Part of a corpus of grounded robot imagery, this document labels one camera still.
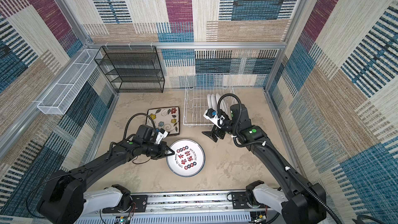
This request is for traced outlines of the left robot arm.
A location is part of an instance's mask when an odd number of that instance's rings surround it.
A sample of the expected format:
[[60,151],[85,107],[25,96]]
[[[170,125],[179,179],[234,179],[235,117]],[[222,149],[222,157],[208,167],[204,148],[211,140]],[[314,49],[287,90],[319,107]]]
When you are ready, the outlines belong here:
[[53,224],[73,224],[84,212],[84,193],[96,181],[113,169],[131,161],[137,156],[158,160],[168,156],[171,150],[163,129],[159,131],[147,125],[140,125],[136,134],[112,144],[109,151],[93,161],[70,172],[59,170],[45,183],[37,211]]

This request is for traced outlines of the white round plate one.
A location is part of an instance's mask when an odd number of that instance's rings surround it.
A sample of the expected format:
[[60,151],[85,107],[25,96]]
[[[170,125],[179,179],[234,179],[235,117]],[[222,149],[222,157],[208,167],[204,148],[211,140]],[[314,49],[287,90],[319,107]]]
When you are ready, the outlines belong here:
[[205,152],[199,143],[183,139],[171,145],[174,155],[167,157],[170,170],[181,177],[193,177],[200,173],[205,165]]

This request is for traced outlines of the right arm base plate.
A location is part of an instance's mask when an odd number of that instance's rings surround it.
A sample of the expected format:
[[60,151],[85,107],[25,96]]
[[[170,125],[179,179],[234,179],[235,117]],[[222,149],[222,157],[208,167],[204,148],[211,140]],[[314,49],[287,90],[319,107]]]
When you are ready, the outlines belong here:
[[233,209],[261,209],[264,204],[254,203],[253,199],[247,197],[245,191],[231,191],[227,194],[227,200],[232,203]]

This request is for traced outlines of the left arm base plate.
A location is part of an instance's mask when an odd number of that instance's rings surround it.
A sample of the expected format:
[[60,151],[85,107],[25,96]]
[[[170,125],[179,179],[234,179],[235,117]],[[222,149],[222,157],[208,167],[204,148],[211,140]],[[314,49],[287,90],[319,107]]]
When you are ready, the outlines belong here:
[[148,195],[130,195],[122,197],[115,207],[102,209],[104,214],[143,213],[146,210]]

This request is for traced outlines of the white round plate two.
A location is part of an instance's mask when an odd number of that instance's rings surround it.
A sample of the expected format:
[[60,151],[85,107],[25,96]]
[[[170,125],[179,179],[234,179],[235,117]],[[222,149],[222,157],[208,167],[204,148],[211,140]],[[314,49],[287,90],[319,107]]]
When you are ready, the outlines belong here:
[[211,109],[212,108],[212,96],[211,96],[211,94],[207,95],[207,103],[208,103],[208,108]]

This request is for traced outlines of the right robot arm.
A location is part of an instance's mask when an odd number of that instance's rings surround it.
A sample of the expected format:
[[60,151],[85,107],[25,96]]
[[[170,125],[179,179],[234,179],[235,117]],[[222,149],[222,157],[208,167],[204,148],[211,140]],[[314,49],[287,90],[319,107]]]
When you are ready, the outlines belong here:
[[211,131],[204,135],[216,142],[230,134],[234,144],[247,148],[270,171],[281,191],[256,182],[247,186],[247,195],[254,205],[264,204],[284,218],[287,224],[317,224],[330,215],[340,224],[342,221],[326,204],[326,192],[319,184],[304,178],[281,155],[271,139],[259,126],[253,125],[243,104],[234,104],[228,113],[221,108],[209,108],[204,118],[213,123]]

